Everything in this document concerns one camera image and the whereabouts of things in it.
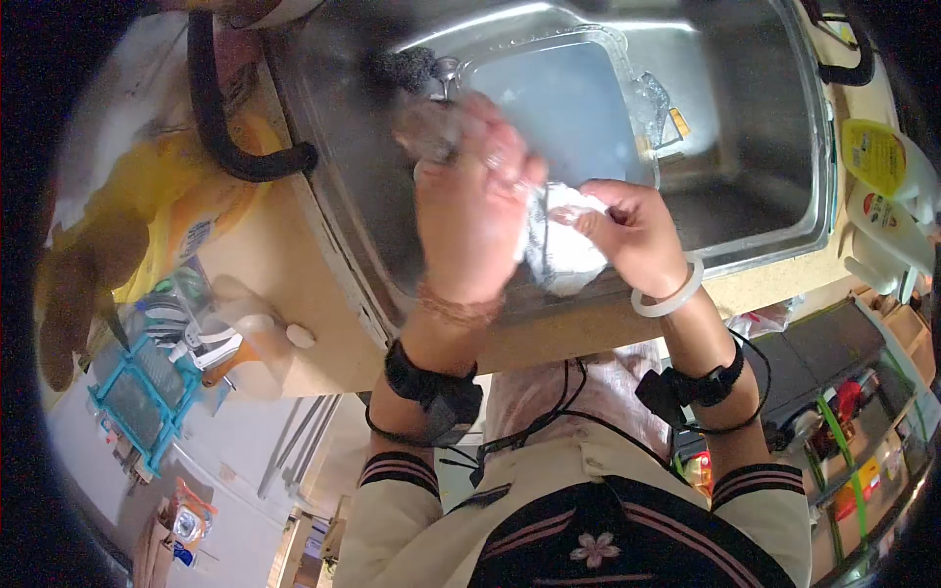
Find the beige shirt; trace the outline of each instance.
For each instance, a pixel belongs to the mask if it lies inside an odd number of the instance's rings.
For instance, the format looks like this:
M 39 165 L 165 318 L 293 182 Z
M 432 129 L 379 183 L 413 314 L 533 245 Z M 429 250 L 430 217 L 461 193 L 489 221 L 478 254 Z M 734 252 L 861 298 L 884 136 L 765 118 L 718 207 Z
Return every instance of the beige shirt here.
M 367 465 L 343 536 L 334 579 L 337 588 L 467 586 L 497 525 L 529 502 L 572 485 L 600 481 L 601 476 L 617 475 L 656 486 L 699 506 L 704 516 L 710 508 L 709 499 L 671 475 L 652 456 L 593 422 L 579 425 L 571 437 L 537 443 L 489 461 L 475 495 L 506 485 L 509 489 L 484 508 L 458 508 L 444 516 L 435 494 L 437 480 L 433 481 L 435 493 L 428 489 L 433 473 L 418 472 L 401 462 L 400 466 L 416 472 L 417 483 L 371 481 L 383 475 L 375 472 L 392 471 L 395 466 L 375 464 L 371 473 Z M 736 478 L 732 472 L 726 476 L 716 485 L 714 497 L 723 503 L 713 513 L 771 555 L 796 586 L 809 586 L 810 522 L 803 488 L 761 489 L 755 482 L 764 475 L 751 472 Z M 786 477 L 780 472 L 767 475 Z

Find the white cloth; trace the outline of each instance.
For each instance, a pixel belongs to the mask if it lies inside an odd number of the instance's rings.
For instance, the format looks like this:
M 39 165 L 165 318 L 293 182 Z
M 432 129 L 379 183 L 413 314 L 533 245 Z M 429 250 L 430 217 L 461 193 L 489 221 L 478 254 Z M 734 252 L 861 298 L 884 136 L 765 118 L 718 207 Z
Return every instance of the white cloth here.
M 533 271 L 535 282 L 557 296 L 577 294 L 595 279 L 608 261 L 604 255 L 572 227 L 549 220 L 548 212 L 561 206 L 575 214 L 590 210 L 605 212 L 608 207 L 563 183 L 547 183 L 530 195 L 526 229 L 520 249 Z

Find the white jade bangle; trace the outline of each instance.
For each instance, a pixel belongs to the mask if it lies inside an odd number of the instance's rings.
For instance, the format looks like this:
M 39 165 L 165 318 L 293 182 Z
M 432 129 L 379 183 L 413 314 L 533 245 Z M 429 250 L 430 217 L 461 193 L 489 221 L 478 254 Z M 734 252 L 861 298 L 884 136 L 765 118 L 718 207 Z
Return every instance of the white jade bangle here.
M 657 318 L 658 316 L 665 316 L 686 304 L 686 301 L 693 297 L 693 294 L 696 293 L 696 290 L 699 290 L 699 286 L 703 283 L 703 261 L 693 253 L 686 254 L 686 261 L 693 264 L 693 275 L 690 276 L 686 284 L 679 289 L 679 292 L 673 294 L 666 300 L 645 306 L 641 304 L 644 293 L 634 288 L 633 293 L 630 295 L 630 305 L 634 307 L 634 311 L 637 312 L 637 314 L 651 319 Z

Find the person's left hand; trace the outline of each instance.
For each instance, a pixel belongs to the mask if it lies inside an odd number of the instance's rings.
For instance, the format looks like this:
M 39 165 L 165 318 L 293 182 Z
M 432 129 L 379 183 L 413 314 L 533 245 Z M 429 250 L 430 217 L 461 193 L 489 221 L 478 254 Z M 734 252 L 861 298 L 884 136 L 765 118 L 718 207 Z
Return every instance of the person's left hand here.
M 460 152 L 448 166 L 419 165 L 415 208 L 425 284 L 445 300 L 473 304 L 499 297 L 516 271 L 527 198 L 547 171 L 486 96 L 459 107 Z

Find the blue dish rack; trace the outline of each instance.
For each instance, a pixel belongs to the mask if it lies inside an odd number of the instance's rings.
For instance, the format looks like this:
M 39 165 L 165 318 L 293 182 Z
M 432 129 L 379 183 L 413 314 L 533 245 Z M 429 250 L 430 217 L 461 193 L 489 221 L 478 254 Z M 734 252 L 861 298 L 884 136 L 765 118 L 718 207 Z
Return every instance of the blue dish rack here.
M 160 459 L 180 434 L 202 372 L 188 356 L 171 362 L 147 335 L 130 352 L 119 347 L 107 353 L 105 361 L 116 367 L 104 382 L 88 387 L 91 400 L 119 425 L 143 455 L 147 471 L 159 478 Z

